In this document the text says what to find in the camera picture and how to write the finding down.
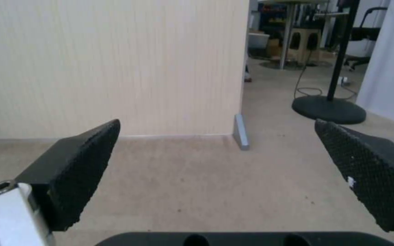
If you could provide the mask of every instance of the black pole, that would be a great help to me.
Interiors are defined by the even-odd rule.
[[[332,101],[337,88],[338,77],[340,76],[341,66],[343,65],[344,56],[346,55],[347,44],[351,36],[352,27],[354,26],[355,16],[357,15],[358,5],[360,0],[352,0],[349,16],[347,17],[346,28],[344,29],[343,37],[340,42],[340,50],[338,51],[337,60],[335,61],[334,71],[332,74],[331,84],[328,90],[327,100]]]

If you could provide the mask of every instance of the table leg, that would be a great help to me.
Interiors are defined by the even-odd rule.
[[[287,59],[287,52],[290,42],[291,28],[293,26],[293,21],[294,21],[295,9],[296,9],[296,5],[294,3],[287,4],[287,20],[285,23],[284,42],[282,46],[282,54],[280,55],[280,66],[279,66],[281,70],[284,69],[285,61]]]

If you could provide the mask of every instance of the cardboard box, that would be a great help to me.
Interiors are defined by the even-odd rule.
[[[266,51],[268,56],[280,56],[282,48],[279,47],[279,39],[269,39]]]

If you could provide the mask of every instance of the beige wall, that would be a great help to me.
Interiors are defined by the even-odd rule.
[[[228,134],[246,0],[0,0],[0,138]]]

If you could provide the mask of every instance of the screw hole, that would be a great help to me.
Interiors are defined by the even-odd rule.
[[[202,235],[193,234],[185,239],[183,246],[209,246],[209,242]]]
[[[0,190],[4,190],[5,188],[9,187],[9,185],[10,185],[10,182],[9,182],[9,181],[2,182],[2,183],[0,184]]]

